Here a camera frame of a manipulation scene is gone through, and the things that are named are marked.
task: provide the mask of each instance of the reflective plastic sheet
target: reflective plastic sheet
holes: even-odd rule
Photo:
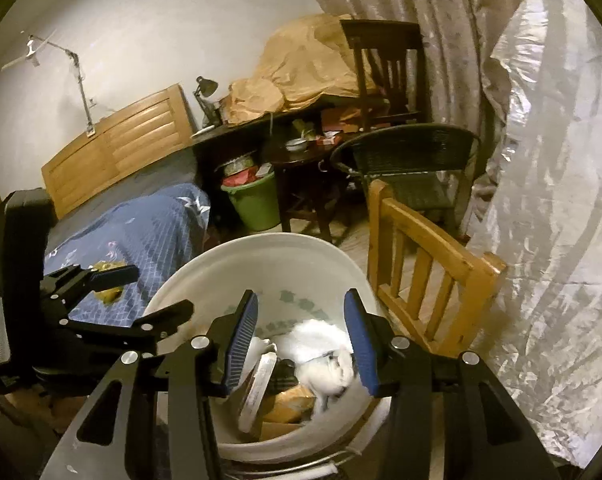
[[[582,0],[525,0],[493,56],[516,152],[469,248],[509,265],[475,347],[546,449],[602,443],[602,28]]]

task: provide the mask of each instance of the lamp shade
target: lamp shade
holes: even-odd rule
[[[201,91],[201,95],[203,97],[210,97],[217,88],[219,88],[219,83],[216,81],[212,81],[212,79],[205,79],[204,77],[197,77],[197,83],[199,83],[199,90]]]

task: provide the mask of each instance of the metal bolt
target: metal bolt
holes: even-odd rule
[[[474,352],[463,352],[461,360],[467,365],[479,364],[479,356]]]
[[[121,362],[124,365],[130,365],[136,360],[139,359],[139,354],[137,354],[134,350],[128,350],[126,353],[121,355]]]
[[[190,341],[190,344],[192,345],[192,348],[201,349],[210,344],[210,339],[204,335],[197,335],[192,341]]]
[[[390,344],[392,345],[392,348],[396,348],[397,350],[405,350],[410,346],[410,340],[407,337],[398,335],[392,338]]]

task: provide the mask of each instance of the wooden headboard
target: wooden headboard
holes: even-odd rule
[[[62,218],[116,182],[192,144],[179,85],[172,85],[100,120],[43,168],[47,192]]]

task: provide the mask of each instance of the light wooden chair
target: light wooden chair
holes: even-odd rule
[[[419,345],[435,354],[456,357],[475,338],[483,314],[502,286],[506,264],[492,253],[482,258],[470,253],[443,229],[397,202],[390,185],[382,180],[372,181],[368,193],[367,278],[372,290]],[[418,245],[407,301],[399,296],[406,237]],[[419,311],[434,260],[445,274],[430,319],[421,322]],[[459,309],[447,330],[440,331],[455,282],[460,289]]]

